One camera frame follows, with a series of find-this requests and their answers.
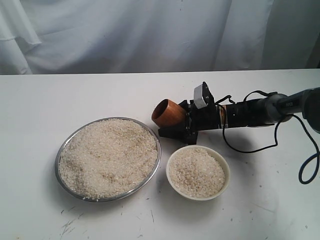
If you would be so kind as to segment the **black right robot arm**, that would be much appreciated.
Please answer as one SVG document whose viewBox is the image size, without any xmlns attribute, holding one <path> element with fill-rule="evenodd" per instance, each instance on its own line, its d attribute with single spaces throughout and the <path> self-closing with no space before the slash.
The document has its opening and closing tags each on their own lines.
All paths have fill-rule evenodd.
<svg viewBox="0 0 320 240">
<path fill-rule="evenodd" d="M 302 113 L 315 132 L 320 131 L 320 89 L 312 88 L 287 96 L 278 92 L 257 91 L 262 98 L 222 105 L 215 100 L 206 83 L 194 89 L 193 99 L 179 104 L 164 99 L 154 109 L 151 119 L 164 138 L 195 145 L 199 131 L 223 128 L 264 127 L 288 121 Z"/>
</svg>

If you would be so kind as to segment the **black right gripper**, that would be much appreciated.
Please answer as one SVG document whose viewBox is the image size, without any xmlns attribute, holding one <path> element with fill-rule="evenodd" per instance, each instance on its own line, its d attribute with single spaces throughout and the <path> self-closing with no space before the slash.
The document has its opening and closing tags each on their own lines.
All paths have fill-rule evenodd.
<svg viewBox="0 0 320 240">
<path fill-rule="evenodd" d="M 209 103 L 206 107 L 198 109 L 194 100 L 191 100 L 188 106 L 188 101 L 185 99 L 178 105 L 186 112 L 188 111 L 186 125 L 161 127 L 158 129 L 160 137 L 177 140 L 188 145 L 196 145 L 199 131 L 221 128 L 220 113 L 214 103 Z"/>
</svg>

